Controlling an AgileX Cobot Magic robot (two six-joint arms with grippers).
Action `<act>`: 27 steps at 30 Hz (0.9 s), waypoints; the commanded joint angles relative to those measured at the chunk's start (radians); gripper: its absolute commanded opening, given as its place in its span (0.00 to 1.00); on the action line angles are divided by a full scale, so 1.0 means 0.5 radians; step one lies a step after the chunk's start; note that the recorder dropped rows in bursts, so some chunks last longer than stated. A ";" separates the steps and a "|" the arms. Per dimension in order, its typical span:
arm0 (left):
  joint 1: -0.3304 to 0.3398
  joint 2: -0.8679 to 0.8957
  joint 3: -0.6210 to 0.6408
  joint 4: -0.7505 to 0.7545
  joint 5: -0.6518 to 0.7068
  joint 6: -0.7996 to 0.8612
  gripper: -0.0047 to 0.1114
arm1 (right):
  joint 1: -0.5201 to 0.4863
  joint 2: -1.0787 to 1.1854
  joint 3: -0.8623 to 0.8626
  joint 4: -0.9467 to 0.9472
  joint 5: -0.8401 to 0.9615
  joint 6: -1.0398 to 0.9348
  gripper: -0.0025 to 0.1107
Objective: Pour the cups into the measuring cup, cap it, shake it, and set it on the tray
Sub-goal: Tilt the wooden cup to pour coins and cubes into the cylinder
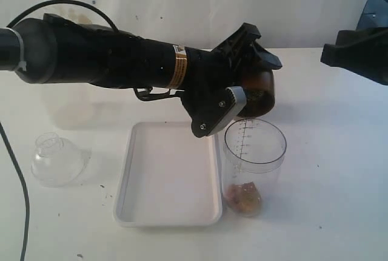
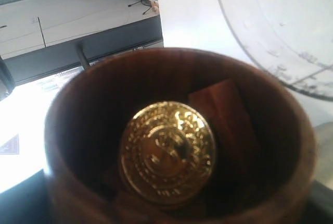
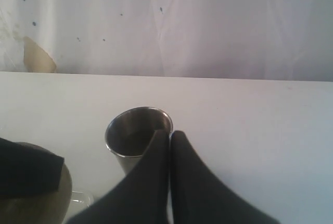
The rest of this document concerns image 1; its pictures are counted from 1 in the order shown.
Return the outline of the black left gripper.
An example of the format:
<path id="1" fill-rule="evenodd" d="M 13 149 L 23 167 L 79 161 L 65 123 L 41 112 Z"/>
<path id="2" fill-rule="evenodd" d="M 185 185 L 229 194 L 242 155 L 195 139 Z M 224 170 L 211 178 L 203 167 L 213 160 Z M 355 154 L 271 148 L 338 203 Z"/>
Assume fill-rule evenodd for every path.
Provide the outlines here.
<path id="1" fill-rule="evenodd" d="M 263 69 L 281 69 L 279 58 L 261 47 L 255 25 L 242 26 L 211 51 L 187 49 L 188 69 L 182 85 L 181 102 L 192 119 L 191 130 L 196 137 L 212 134 L 222 117 L 219 101 L 225 104 L 227 87 L 237 86 L 240 65 L 253 56 Z"/>

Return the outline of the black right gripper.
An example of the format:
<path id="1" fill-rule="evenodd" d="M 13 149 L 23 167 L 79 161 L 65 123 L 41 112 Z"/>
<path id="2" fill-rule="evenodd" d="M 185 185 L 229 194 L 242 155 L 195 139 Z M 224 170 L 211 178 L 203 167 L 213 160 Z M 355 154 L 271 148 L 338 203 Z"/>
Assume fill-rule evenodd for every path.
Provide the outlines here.
<path id="1" fill-rule="evenodd" d="M 340 30 L 325 44 L 320 61 L 381 85 L 387 84 L 387 29 Z"/>

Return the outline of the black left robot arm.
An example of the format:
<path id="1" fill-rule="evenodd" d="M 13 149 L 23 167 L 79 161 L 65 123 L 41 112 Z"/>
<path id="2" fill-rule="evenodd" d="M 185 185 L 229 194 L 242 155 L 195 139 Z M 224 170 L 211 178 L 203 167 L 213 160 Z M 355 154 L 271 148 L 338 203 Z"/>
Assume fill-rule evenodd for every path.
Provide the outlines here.
<path id="1" fill-rule="evenodd" d="M 1 29 L 1 69 L 30 84 L 133 89 L 141 101 L 179 98 L 201 138 L 273 108 L 273 71 L 282 64 L 260 36 L 245 23 L 205 51 L 46 14 Z"/>

